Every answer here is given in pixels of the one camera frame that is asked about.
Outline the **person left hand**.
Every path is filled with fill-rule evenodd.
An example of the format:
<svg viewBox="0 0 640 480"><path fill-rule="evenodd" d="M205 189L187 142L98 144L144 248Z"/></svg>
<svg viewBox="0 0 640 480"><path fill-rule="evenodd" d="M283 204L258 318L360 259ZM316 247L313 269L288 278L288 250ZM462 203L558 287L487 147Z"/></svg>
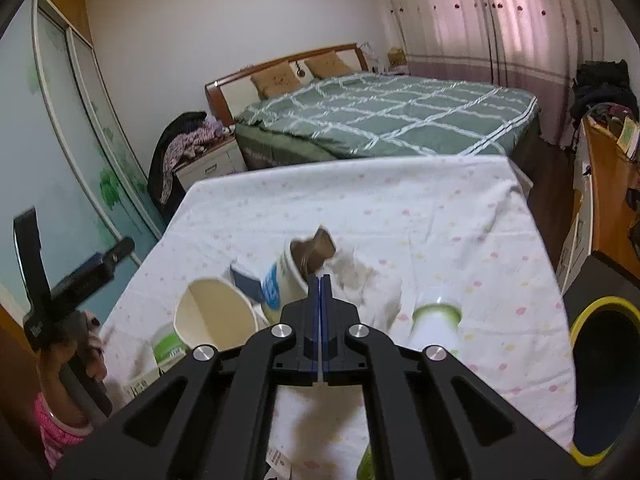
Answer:
<svg viewBox="0 0 640 480"><path fill-rule="evenodd" d="M102 382L107 375L103 355L103 342L99 337L100 322L86 311L88 338L84 352L85 372L89 378ZM65 339L51 344L38 354L38 377L41 392L52 415L72 428L89 425L86 413L75 403L60 378L61 368L76 353L77 342Z"/></svg>

